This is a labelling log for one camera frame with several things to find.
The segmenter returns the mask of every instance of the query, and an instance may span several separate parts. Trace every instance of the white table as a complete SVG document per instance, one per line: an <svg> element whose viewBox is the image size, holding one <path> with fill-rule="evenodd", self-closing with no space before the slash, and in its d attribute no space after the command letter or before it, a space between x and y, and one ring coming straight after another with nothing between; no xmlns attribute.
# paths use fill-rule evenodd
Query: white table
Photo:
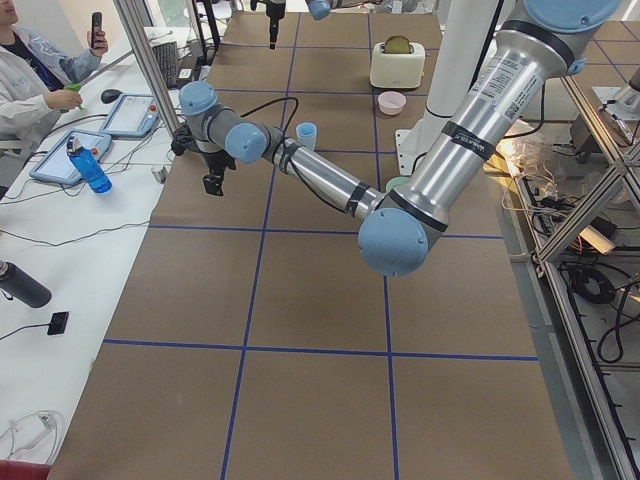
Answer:
<svg viewBox="0 0 640 480"><path fill-rule="evenodd" d="M152 29L160 34L164 30L168 29ZM118 42L105 62L128 49L126 39ZM106 88L149 92L135 58L130 56L85 85L81 91L85 109L63 115L59 123L109 112L111 105L100 101ZM172 98L176 96L177 92L172 92ZM102 121L79 123L73 128L97 131ZM66 131L62 129L45 139L41 150L51 147ZM125 162L116 162L138 144L138 140L114 140L103 158L104 168L121 170ZM18 200L22 200L55 193L22 203L5 198L0 203L0 229L59 243L100 229L148 221L162 191L151 174L151 165L166 164L170 168L169 144L168 132L160 128L148 146L131 159L126 171L111 176L113 189L106 196L96 195L85 186L78 196L70 197L59 187L29 181L28 172L37 158L32 160L7 197L20 195ZM41 309L0 297L0 336L26 325L48 323L54 312L70 312L63 335L47 336L46 328L34 328L0 342L0 433L12 419L55 410L66 420L64 437L145 232L146 226L125 228L60 247L36 245L0 233L0 258L15 263L53 293ZM29 426L37 433L36 427ZM53 435L49 435L38 447L14 459L44 463L53 441ZM0 458L6 457L10 447L10 441L0 442Z"/></svg>

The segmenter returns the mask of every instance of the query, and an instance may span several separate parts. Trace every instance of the blue plastic cup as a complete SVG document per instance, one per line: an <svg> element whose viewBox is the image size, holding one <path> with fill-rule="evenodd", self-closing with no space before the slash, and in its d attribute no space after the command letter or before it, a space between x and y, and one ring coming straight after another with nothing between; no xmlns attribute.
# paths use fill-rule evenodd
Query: blue plastic cup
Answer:
<svg viewBox="0 0 640 480"><path fill-rule="evenodd" d="M310 150L316 148L316 139L318 138L318 127L311 122L302 122L296 127L296 136L298 141Z"/></svg>

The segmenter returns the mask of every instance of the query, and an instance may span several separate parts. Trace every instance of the white lab coat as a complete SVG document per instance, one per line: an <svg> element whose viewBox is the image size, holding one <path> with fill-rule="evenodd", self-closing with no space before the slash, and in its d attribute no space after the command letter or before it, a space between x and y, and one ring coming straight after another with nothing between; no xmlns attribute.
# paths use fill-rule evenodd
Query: white lab coat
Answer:
<svg viewBox="0 0 640 480"><path fill-rule="evenodd" d="M22 27L14 27L14 31L64 85L84 80L100 64L88 49L71 58L36 32ZM60 112L44 101L47 92L25 60L0 47L0 140L18 138L29 148L40 144L60 118Z"/></svg>

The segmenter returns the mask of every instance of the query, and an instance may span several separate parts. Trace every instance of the tablet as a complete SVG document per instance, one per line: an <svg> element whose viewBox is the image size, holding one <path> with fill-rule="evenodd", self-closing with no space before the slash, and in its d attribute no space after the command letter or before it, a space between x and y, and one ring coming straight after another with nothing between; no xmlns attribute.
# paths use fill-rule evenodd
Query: tablet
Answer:
<svg viewBox="0 0 640 480"><path fill-rule="evenodd" d="M118 138L140 138L149 133L158 119L153 96L123 93L114 103L100 132Z"/></svg>
<svg viewBox="0 0 640 480"><path fill-rule="evenodd" d="M84 148L91 150L98 162L111 146L110 135L86 130L69 130L31 169L29 175L42 182L59 183L65 186L73 186L82 180L80 172L76 170L67 155L67 140L71 135L76 136Z"/></svg>

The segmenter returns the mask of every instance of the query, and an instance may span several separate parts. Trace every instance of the hand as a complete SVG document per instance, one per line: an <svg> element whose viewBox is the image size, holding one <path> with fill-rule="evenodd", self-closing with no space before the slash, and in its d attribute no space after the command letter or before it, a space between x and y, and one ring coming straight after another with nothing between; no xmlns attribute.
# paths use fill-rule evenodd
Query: hand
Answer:
<svg viewBox="0 0 640 480"><path fill-rule="evenodd" d="M78 92L56 90L44 94L44 101L53 110L73 110L82 105L82 97Z"/></svg>
<svg viewBox="0 0 640 480"><path fill-rule="evenodd" d="M95 57L102 57L105 53L109 51L109 43L107 43L107 33L104 30L100 30L96 33L96 41L94 42L94 48L91 48L91 32L87 32L87 43L89 44L89 49L91 53Z"/></svg>

